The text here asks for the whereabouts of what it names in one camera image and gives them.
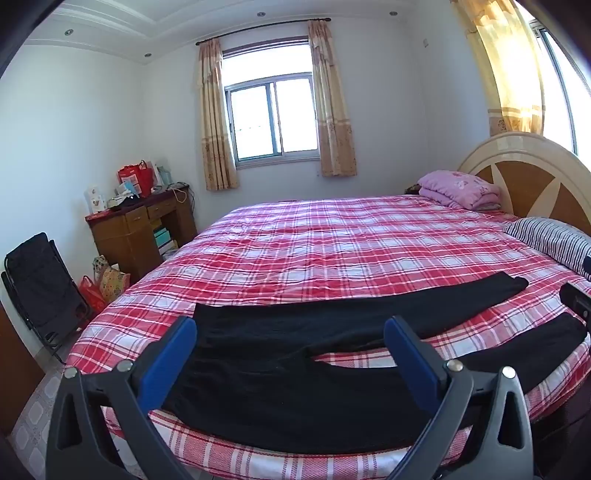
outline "wooden desk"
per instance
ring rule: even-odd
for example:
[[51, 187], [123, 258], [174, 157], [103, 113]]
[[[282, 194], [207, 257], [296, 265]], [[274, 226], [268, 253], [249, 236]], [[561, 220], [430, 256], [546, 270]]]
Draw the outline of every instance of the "wooden desk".
[[150, 222], [161, 219], [171, 237], [182, 247], [197, 236], [191, 211], [189, 187], [154, 194], [117, 212], [87, 221], [96, 248], [111, 265], [119, 264], [131, 274], [131, 283], [140, 280], [162, 263]]

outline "curtain rod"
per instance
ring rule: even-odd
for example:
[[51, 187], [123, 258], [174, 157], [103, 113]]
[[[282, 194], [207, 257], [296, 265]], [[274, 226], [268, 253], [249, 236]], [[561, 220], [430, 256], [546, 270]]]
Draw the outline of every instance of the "curtain rod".
[[275, 23], [267, 23], [267, 24], [264, 24], [264, 25], [255, 25], [254, 27], [243, 28], [241, 30], [235, 30], [233, 32], [228, 32], [228, 33], [224, 33], [222, 35], [217, 35], [215, 37], [207, 38], [206, 40], [198, 41], [195, 45], [201, 45], [202, 43], [205, 43], [207, 41], [210, 41], [210, 40], [212, 40], [214, 38], [222, 38], [222, 37], [225, 37], [227, 35], [234, 35], [234, 33], [241, 33], [241, 32], [246, 32], [248, 30], [254, 30], [255, 28], [272, 27], [273, 25], [286, 25], [288, 23], [309, 22], [310, 20], [324, 20], [325, 22], [330, 22], [332, 20], [332, 18], [306, 18], [305, 20], [288, 20], [286, 22], [275, 22]]

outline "window frame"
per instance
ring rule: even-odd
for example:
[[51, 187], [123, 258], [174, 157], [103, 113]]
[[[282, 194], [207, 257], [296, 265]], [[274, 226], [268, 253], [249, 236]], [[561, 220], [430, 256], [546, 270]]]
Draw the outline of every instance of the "window frame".
[[[269, 43], [267, 48], [261, 48], [258, 46], [256, 50], [269, 50], [272, 48], [277, 48], [278, 46], [287, 46], [290, 44], [303, 44], [300, 40], [297, 43], [282, 43], [277, 45], [277, 42]], [[248, 53], [249, 51], [255, 51], [255, 49], [245, 49], [240, 50], [237, 54]], [[283, 140], [282, 140], [282, 133], [281, 133], [281, 115], [279, 114], [279, 103], [277, 99], [277, 87], [275, 87], [275, 105], [273, 105], [272, 95], [271, 95], [271, 84], [277, 84], [277, 82], [282, 82], [285, 80], [300, 80], [306, 79], [310, 84], [310, 93], [312, 95], [312, 105], [314, 106], [314, 121], [316, 123], [316, 142], [317, 148], [316, 150], [300, 150], [295, 152], [285, 152], [283, 147]], [[273, 145], [273, 153], [267, 155], [258, 155], [255, 157], [247, 157], [247, 158], [238, 158], [238, 145], [236, 143], [236, 132], [234, 128], [234, 115], [233, 115], [233, 107], [232, 107], [232, 93], [238, 92], [240, 90], [247, 90], [250, 88], [261, 87], [264, 86], [267, 91], [267, 108], [269, 112], [269, 126], [271, 128], [271, 142]], [[225, 101], [226, 101], [226, 111], [228, 113], [228, 126], [230, 132], [230, 141], [232, 143], [232, 151], [234, 154], [234, 162], [236, 164], [236, 168], [248, 168], [248, 167], [256, 167], [262, 165], [274, 165], [274, 164], [281, 164], [281, 163], [290, 163], [290, 162], [298, 162], [298, 161], [310, 161], [310, 160], [319, 160], [320, 159], [320, 140], [318, 138], [318, 114], [316, 110], [316, 98], [314, 96], [314, 80], [312, 76], [312, 72], [299, 72], [299, 73], [289, 73], [285, 75], [275, 75], [271, 77], [265, 77], [262, 79], [255, 79], [255, 80], [248, 80], [246, 82], [235, 83], [234, 85], [229, 85], [224, 87], [224, 94], [225, 94]], [[275, 116], [274, 112], [277, 113], [277, 124], [278, 124], [278, 134], [279, 138], [277, 138], [277, 134], [275, 132]]]
[[572, 65], [574, 71], [577, 73], [577, 76], [583, 82], [583, 85], [585, 86], [589, 95], [591, 95], [591, 89], [589, 88], [589, 85], [587, 84], [586, 79], [584, 78], [580, 69], [577, 67], [577, 65], [574, 62], [571, 55], [562, 47], [560, 42], [549, 32], [549, 30], [545, 26], [543, 26], [538, 20], [532, 20], [529, 22], [529, 24], [530, 24], [530, 27], [531, 27], [535, 37], [539, 38], [541, 40], [542, 45], [546, 49], [546, 52], [548, 53], [548, 56], [550, 57], [550, 61], [552, 62], [552, 66], [554, 67], [554, 71], [556, 73], [556, 76], [558, 77], [558, 82], [560, 84], [560, 89], [562, 90], [564, 103], [566, 105], [566, 109], [567, 109], [567, 112], [569, 115], [570, 137], [571, 137], [571, 141], [573, 143], [572, 152], [575, 155], [579, 156], [579, 146], [577, 143], [577, 133], [576, 133], [576, 128], [575, 128], [575, 124], [574, 124], [574, 115], [573, 115], [573, 109], [572, 109], [571, 103], [570, 103], [569, 92], [566, 88], [566, 82], [564, 81], [564, 75], [563, 75], [562, 69], [560, 68], [560, 64], [558, 63], [558, 59], [556, 58], [556, 53], [554, 52], [554, 49], [552, 48], [552, 45], [550, 44], [548, 37], [552, 37], [552, 39], [556, 42], [556, 44], [558, 45], [560, 50], [564, 53], [567, 60]]

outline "folding chair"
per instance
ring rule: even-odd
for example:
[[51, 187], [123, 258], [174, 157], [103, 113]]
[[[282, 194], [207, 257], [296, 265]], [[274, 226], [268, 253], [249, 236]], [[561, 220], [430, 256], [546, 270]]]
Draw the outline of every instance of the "folding chair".
[[2, 281], [14, 307], [43, 346], [62, 364], [58, 350], [93, 310], [72, 280], [53, 240], [30, 238], [4, 259]]

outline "box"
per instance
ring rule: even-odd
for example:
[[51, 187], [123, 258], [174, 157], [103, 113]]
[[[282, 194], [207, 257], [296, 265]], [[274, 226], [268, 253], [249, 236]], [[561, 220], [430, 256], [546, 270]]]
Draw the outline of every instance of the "box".
[[163, 253], [166, 253], [168, 250], [170, 250], [172, 247], [174, 247], [174, 242], [170, 240], [168, 243], [161, 246], [158, 249], [158, 251], [160, 252], [160, 255], [162, 255]]
[[155, 237], [155, 239], [156, 239], [156, 245], [158, 245], [158, 247], [160, 248], [164, 244], [167, 244], [168, 242], [170, 242], [170, 232], [168, 230], [166, 230], [166, 228], [165, 228], [164, 230], [161, 230], [158, 233], [158, 235]]

